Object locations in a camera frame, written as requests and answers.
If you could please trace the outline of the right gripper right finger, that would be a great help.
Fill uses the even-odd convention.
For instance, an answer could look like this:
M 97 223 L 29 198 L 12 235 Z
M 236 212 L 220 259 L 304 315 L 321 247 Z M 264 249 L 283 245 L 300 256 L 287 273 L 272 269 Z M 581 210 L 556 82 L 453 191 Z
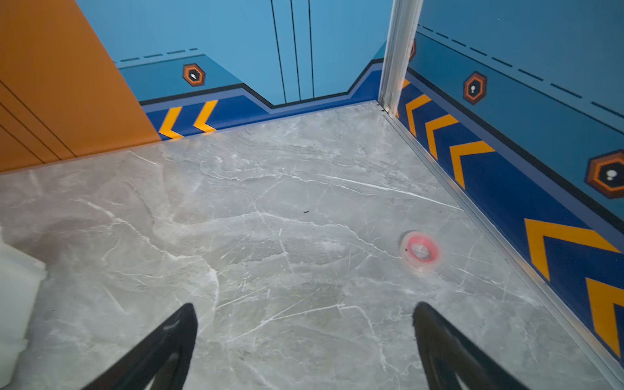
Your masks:
M 430 389 L 525 389 L 427 302 L 414 308 L 413 327 Z

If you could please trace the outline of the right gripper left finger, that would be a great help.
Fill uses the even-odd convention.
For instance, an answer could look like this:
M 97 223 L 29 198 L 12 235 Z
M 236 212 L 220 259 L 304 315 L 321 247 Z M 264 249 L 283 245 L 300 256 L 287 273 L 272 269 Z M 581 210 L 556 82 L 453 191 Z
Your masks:
M 186 303 L 87 389 L 182 389 L 198 333 L 193 304 Z

